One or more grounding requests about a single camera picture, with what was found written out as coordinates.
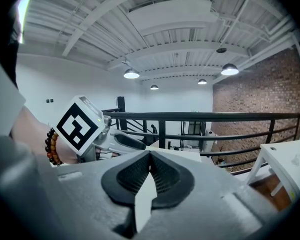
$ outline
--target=black railing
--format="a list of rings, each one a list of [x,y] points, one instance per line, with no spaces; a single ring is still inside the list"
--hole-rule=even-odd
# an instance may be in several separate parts
[[[265,143],[270,143],[272,139],[273,134],[277,134],[283,131],[288,131],[295,129],[295,132],[293,135],[290,135],[288,137],[285,137],[281,140],[277,140],[273,143],[279,143],[283,142],[289,139],[296,139],[297,132],[298,132],[298,126],[299,126],[299,121],[300,121],[300,113],[196,113],[196,112],[157,112],[157,113],[128,113],[128,112],[116,112],[116,113],[111,113],[111,112],[104,112],[105,115],[111,116],[113,119],[117,120],[116,125],[118,126],[119,123],[118,121],[124,120],[127,122],[129,125],[134,126],[135,128],[139,129],[142,132],[138,131],[130,131],[131,129],[129,128],[122,128],[121,130],[127,134],[130,135],[135,135],[135,136],[143,136],[143,137],[154,137],[154,138],[159,138],[159,147],[160,148],[165,148],[165,140],[166,139],[174,139],[174,140],[191,140],[191,141],[224,141],[224,140],[241,140],[241,139],[248,139],[248,138],[255,138],[255,137],[261,137],[261,136],[266,136],[266,141]],[[275,121],[276,120],[285,120],[285,119],[297,119],[296,125],[290,126],[290,127],[285,127],[282,129],[277,129],[274,130],[275,126]],[[133,120],[136,122],[138,125],[142,126],[142,128],[137,127],[133,125],[132,123],[128,122],[127,120]],[[148,133],[146,129],[146,122],[147,121],[158,121],[159,122],[159,131],[158,134],[153,134],[153,133]],[[248,122],[248,121],[270,121],[269,124],[269,129],[268,131],[264,132],[257,132],[253,134],[242,134],[242,135],[225,135],[225,136],[198,136],[198,135],[170,135],[166,134],[166,121],[188,121],[188,122],[193,122],[193,121],[202,121],[202,122]],[[241,154],[241,153],[247,153],[247,152],[252,152],[259,150],[260,146],[257,147],[250,147],[247,149],[242,149],[242,150],[230,150],[230,151],[217,151],[217,152],[200,152],[201,156],[205,157],[213,157],[213,156],[227,156],[227,155],[235,155],[235,154]],[[250,159],[246,161],[240,161],[240,162],[234,162],[234,163],[228,163],[228,164],[222,164],[219,165],[219,167],[232,167],[232,166],[238,166],[238,165],[244,165],[248,164],[251,162],[254,162],[256,159]]]

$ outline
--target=lamp shade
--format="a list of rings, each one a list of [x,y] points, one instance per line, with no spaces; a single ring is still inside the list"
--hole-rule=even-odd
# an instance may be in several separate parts
[[[154,85],[152,85],[151,86],[151,88],[150,88],[151,90],[158,90],[159,89],[159,87],[156,85],[156,84],[154,84]]]
[[[234,64],[231,64],[231,63],[224,65],[222,68],[222,72],[221,72],[221,74],[225,75],[225,76],[227,76],[227,75],[232,76],[232,75],[235,75],[238,73],[239,73],[238,68]]]
[[[200,79],[199,82],[198,82],[198,85],[201,85],[201,84],[202,85],[204,85],[204,84],[206,85],[207,81],[205,79]]]
[[[129,68],[124,73],[124,77],[128,78],[128,79],[135,79],[135,78],[138,78],[139,76],[140,76],[139,73],[135,69],[132,69],[132,68]]]

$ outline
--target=black bead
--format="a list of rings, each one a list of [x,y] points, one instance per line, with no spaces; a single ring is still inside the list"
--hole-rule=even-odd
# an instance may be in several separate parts
[[[47,153],[51,153],[51,148],[50,148],[49,146],[45,146],[45,151],[46,151]]]
[[[45,144],[48,145],[48,146],[50,146],[50,145],[51,145],[51,139],[50,139],[50,138],[47,138],[47,139],[45,140]]]
[[[47,134],[47,136],[48,136],[48,138],[52,138],[52,136],[53,136],[53,133],[51,133],[50,131],[48,132],[48,134]]]

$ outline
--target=beaded bracelet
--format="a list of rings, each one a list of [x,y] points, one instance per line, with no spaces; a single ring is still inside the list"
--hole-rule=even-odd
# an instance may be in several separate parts
[[[59,155],[56,152],[56,140],[58,139],[58,134],[53,128],[47,133],[47,139],[45,140],[45,151],[47,152],[47,157],[54,166],[60,166],[63,162],[60,160]]]

